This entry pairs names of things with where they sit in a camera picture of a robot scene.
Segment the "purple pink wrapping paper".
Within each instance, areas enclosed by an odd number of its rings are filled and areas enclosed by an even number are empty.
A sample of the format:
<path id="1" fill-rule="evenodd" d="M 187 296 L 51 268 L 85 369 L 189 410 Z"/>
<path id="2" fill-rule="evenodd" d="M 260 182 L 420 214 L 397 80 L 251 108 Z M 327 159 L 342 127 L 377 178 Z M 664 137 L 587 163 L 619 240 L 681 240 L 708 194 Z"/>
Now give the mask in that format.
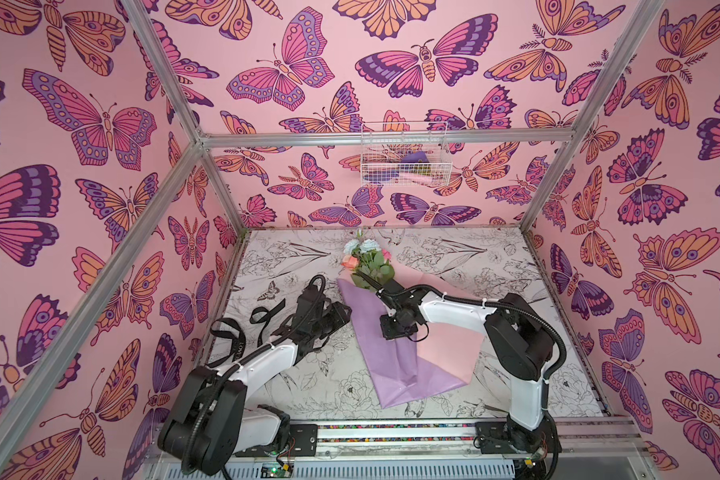
<path id="1" fill-rule="evenodd" d="M 379 403 L 387 409 L 469 385 L 484 341 L 482 333 L 429 323 L 413 340 L 387 340 L 380 317 L 387 313 L 374 293 L 355 286 L 348 272 L 337 279 L 343 303 Z"/>

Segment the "orange pink fake rose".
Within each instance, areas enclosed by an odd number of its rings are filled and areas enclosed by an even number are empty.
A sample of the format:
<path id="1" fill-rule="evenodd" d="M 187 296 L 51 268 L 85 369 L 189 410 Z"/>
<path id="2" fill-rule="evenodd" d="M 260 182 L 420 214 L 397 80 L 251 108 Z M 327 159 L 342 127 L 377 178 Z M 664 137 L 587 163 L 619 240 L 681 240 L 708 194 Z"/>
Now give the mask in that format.
<path id="1" fill-rule="evenodd" d="M 360 259 L 354 255 L 346 255 L 341 262 L 341 265 L 348 270 L 354 271 L 360 265 Z"/>

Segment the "white fake flower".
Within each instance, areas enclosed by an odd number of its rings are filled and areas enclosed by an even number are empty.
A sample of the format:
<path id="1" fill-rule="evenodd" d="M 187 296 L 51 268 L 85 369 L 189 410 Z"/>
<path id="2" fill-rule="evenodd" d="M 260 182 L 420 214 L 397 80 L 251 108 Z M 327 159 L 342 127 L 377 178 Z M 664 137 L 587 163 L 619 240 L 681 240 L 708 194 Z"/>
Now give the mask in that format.
<path id="1" fill-rule="evenodd" d="M 380 252 L 381 250 L 382 247 L 376 240 L 367 238 L 362 229 L 357 229 L 354 236 L 344 245 L 343 254 L 345 256 L 357 256 Z"/>

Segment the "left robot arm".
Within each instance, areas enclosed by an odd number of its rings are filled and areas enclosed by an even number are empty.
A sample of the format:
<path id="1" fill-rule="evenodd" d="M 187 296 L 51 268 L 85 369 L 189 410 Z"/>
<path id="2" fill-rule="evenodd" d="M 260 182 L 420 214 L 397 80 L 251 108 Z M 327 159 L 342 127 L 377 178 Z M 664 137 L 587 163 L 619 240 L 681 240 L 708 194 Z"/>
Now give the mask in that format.
<path id="1" fill-rule="evenodd" d="M 252 353 L 194 368 L 158 435 L 157 447 L 180 461 L 185 475 L 200 472 L 230 477 L 235 454 L 260 450 L 280 461 L 295 446 L 291 417 L 269 405 L 248 401 L 270 380 L 297 365 L 347 325 L 351 308 L 325 295 L 327 279 L 310 279 L 268 341 Z"/>

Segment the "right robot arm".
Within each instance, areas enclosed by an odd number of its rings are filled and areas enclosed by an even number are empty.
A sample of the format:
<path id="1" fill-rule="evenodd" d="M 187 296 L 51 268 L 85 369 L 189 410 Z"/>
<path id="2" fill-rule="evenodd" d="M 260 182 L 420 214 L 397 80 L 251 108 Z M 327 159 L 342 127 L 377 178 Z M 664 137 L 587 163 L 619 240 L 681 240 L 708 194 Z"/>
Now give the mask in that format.
<path id="1" fill-rule="evenodd" d="M 511 380 L 510 409 L 504 421 L 476 424 L 475 446 L 483 454 L 517 454 L 535 463 L 561 451 L 548 411 L 549 382 L 567 359 L 558 332 L 519 295 L 475 300 L 449 295 L 426 284 L 404 288 L 379 285 L 376 296 L 387 313 L 380 317 L 387 340 L 409 338 L 435 324 L 470 330 L 487 338 Z"/>

